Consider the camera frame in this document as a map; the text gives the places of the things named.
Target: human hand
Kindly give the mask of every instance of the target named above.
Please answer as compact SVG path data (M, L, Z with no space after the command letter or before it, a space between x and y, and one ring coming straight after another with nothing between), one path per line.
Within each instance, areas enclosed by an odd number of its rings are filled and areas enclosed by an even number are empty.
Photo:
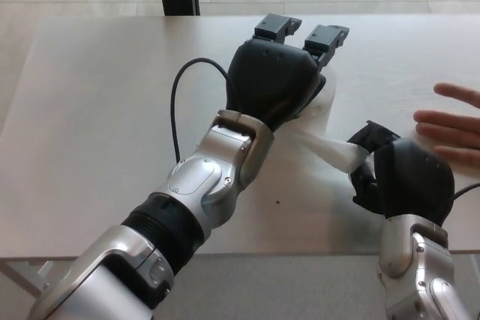
M468 103L480 109L480 91L441 82L434 91L443 97ZM436 110L419 110L413 114L417 133L451 146L438 145L435 151L447 161L480 167L480 118L449 114Z

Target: robotic arm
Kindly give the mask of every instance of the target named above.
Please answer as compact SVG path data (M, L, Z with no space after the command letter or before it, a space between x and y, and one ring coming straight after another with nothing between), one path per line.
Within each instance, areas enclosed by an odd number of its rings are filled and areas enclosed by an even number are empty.
M273 132L322 90L320 74L348 29L319 25L304 49L284 45L301 20L269 14L229 68L227 110L218 112L197 150L168 180L109 228L47 288L29 320L151 320L174 276L233 215L257 176Z
M175 275L212 229L233 215L257 176L273 132L298 117L327 79L320 73L349 29L318 25L303 49L284 45L301 20L269 14L230 65L226 110L195 153L119 226L108 229L47 288L28 320L152 320ZM370 122L349 142L374 152L351 174L353 201L385 216L378 274L391 320L468 319L457 296L448 235L453 205L447 163Z
M448 234L441 227L455 199L450 166L371 121L349 142L374 152L376 178L366 163L350 178L353 201L386 218L378 276L387 319L470 319L455 289Z

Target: white table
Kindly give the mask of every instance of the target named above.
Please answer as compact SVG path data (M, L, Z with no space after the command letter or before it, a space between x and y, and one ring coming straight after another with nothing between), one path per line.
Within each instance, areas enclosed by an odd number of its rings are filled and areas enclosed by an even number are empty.
M351 28L330 65L338 80L330 136L348 139L368 119L414 136L416 109L472 111L432 88L444 79L479 86L480 17L300 18L288 44L302 46L319 23ZM0 137L0 259L72 259L121 222L173 166L168 106L178 69L199 56L227 68L261 19L44 22ZM177 96L187 155L224 106L224 81L197 65ZM383 219L352 203L348 177L314 157L288 164L284 149L274 145L233 218L199 253L376 253ZM457 188L479 179L471 169L454 170ZM479 197L460 198L445 222L452 252L480 250Z

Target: silver metal casing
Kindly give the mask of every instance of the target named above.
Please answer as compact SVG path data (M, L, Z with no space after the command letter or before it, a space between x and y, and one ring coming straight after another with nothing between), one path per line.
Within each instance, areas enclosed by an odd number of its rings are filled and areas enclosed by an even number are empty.
M49 320L151 320L152 311L99 266Z
M466 320L457 295L448 234L416 215L387 219L378 266L387 319Z
M127 226L112 226L72 264L68 274L58 284L48 287L40 295L27 320L50 319L49 317L64 301L101 266L101 262L113 254L121 256L132 268L137 269L152 288L159 286L163 281L168 283L170 289L173 287L172 268L153 244Z
M260 120L220 110L197 150L180 161L156 192L181 202L206 241L233 215L237 197L258 175L274 141Z

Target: black cable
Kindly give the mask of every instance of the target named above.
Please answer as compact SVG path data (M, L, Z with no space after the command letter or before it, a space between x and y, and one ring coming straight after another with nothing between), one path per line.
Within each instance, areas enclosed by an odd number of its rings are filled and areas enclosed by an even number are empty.
M225 69L221 67L216 61L213 61L208 58L195 58L193 60L190 60L189 62L185 63L183 67L178 71L175 80L173 80L173 85L172 85L172 95L170 97L170 123L172 125L172 138L173 138L173 147L175 149L175 161L179 163L180 161L180 148L179 148L179 138L177 137L177 125L175 121L175 96L177 93L177 87L179 86L179 80L182 77L183 73L193 64L196 63L207 63L210 65L213 65L214 67L217 68L218 71L221 72L223 77L225 78L226 82L230 85L234 97L238 97L238 93L236 91L236 87L233 85L232 81L230 80L227 72Z
M459 191L457 191L455 194L453 194L453 200L456 200L458 199L460 196L462 196L463 194L473 190L473 189L476 189L477 187L480 187L480 183L476 183L476 184L472 184L472 185L469 185L468 187L465 187L463 189L460 189Z

